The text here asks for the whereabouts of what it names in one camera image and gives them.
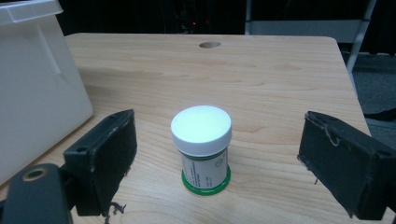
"table surface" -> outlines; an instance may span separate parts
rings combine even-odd
[[[134,109],[138,151],[111,223],[355,223],[296,159],[308,110],[369,133],[335,41],[328,37],[113,35],[66,37],[94,114],[34,162],[63,151],[104,117]],[[219,42],[215,48],[201,48]],[[213,196],[189,192],[170,130],[179,111],[214,105],[233,120],[232,178]],[[7,184],[0,199],[6,198]],[[78,217],[75,223],[103,223]],[[387,210],[382,222],[391,223]]]

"plastic jar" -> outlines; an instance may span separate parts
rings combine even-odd
[[[230,116],[217,107],[198,105],[179,112],[171,130],[181,152],[181,178],[186,188],[200,195],[225,189],[231,178],[227,155],[232,137]]]

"round hole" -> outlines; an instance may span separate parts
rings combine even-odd
[[[220,45],[221,45],[220,42],[205,42],[205,43],[200,44],[199,47],[203,48],[203,49],[213,49]]]
[[[23,181],[34,181],[37,180],[41,177],[43,177],[44,175],[47,174],[47,170],[44,168],[35,168],[34,170],[29,171],[28,173],[26,173],[22,179]]]
[[[79,147],[78,149],[76,149],[76,152],[86,152],[87,150],[87,147]]]

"white plastic container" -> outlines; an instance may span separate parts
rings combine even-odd
[[[230,116],[222,109],[198,105],[179,112],[171,130],[181,152],[181,179],[191,192],[212,195],[230,182],[227,147],[232,138]]]
[[[0,184],[92,115],[57,1],[0,3]]]

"jar label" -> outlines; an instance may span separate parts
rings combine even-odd
[[[207,161],[195,161],[181,155],[183,172],[187,181],[198,189],[213,189],[227,176],[227,149],[216,158]]]

